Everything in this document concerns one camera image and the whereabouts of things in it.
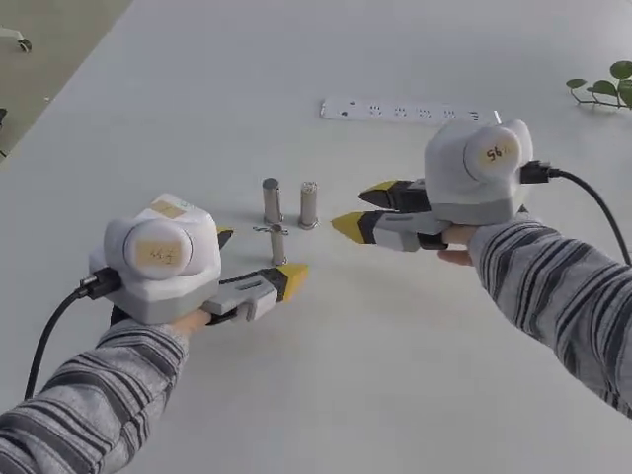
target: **green leaf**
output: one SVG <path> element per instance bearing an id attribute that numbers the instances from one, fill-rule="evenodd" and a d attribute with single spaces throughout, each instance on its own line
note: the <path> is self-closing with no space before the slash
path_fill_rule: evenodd
<path id="1" fill-rule="evenodd" d="M 625 105 L 632 109 L 632 80 L 623 79 L 619 82 L 619 96 Z"/>
<path id="2" fill-rule="evenodd" d="M 612 84 L 610 81 L 596 81 L 594 84 L 592 84 L 591 92 L 613 97 L 617 97 L 619 95 L 616 92 L 616 87 L 614 87 L 614 84 Z"/>
<path id="3" fill-rule="evenodd" d="M 610 66 L 610 74 L 615 79 L 627 79 L 632 77 L 632 62 L 619 61 Z"/>
<path id="4" fill-rule="evenodd" d="M 566 85 L 569 86 L 571 89 L 577 89 L 578 87 L 582 87 L 584 84 L 586 84 L 586 81 L 584 79 L 571 79 L 570 81 L 566 82 Z"/>

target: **power strip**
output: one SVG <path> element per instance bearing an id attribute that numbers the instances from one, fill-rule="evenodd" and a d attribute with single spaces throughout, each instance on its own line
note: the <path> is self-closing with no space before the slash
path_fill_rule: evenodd
<path id="1" fill-rule="evenodd" d="M 354 98 L 328 98 L 320 110 L 322 119 L 378 120 L 398 123 L 445 125 L 452 120 L 497 123 L 495 111 L 453 107 L 447 104 L 368 101 Z"/>

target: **gray striped sweater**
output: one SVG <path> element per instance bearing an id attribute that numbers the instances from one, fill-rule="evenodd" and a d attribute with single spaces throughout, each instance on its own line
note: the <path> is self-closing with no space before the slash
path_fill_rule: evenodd
<path id="1" fill-rule="evenodd" d="M 632 272 L 533 220 L 479 229 L 480 280 L 520 330 L 551 348 L 606 403 L 632 417 Z M 168 326 L 113 326 L 41 394 L 0 416 L 0 473 L 111 473 L 160 418 L 187 357 Z"/>

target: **threaded metal cylinder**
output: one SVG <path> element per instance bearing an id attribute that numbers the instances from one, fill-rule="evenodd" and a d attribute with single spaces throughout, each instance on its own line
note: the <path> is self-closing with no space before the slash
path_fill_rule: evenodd
<path id="1" fill-rule="evenodd" d="M 269 225 L 279 224 L 283 221 L 283 214 L 280 213 L 280 190 L 278 180 L 266 178 L 263 182 L 264 188 L 264 222 Z"/>
<path id="2" fill-rule="evenodd" d="M 298 226 L 304 230 L 313 229 L 318 225 L 318 209 L 316 207 L 318 185 L 307 181 L 300 187 L 300 217 Z"/>
<path id="3" fill-rule="evenodd" d="M 285 265 L 287 263 L 287 257 L 285 256 L 285 246 L 283 245 L 283 236 L 285 231 L 280 224 L 275 224 L 270 227 L 270 242 L 273 246 L 273 265 Z"/>

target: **plant stem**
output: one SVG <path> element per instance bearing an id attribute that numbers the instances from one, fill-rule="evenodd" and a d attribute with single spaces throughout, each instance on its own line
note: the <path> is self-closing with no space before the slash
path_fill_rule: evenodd
<path id="1" fill-rule="evenodd" d="M 617 109 L 621 108 L 621 106 L 618 105 L 618 104 L 612 104 L 611 102 L 602 102 L 602 101 L 600 101 L 594 94 L 592 94 L 592 96 L 594 97 L 593 101 L 585 101 L 585 100 L 580 99 L 573 92 L 573 89 L 571 89 L 571 95 L 575 98 L 575 100 L 578 102 L 578 104 L 595 104 L 595 105 L 598 105 L 598 106 L 616 107 Z"/>
<path id="2" fill-rule="evenodd" d="M 621 85 L 621 80 L 619 79 L 616 83 L 616 90 L 619 90 L 619 86 Z M 621 98 L 619 97 L 619 95 L 617 94 L 616 96 L 616 103 L 619 106 L 619 109 L 621 109 Z"/>

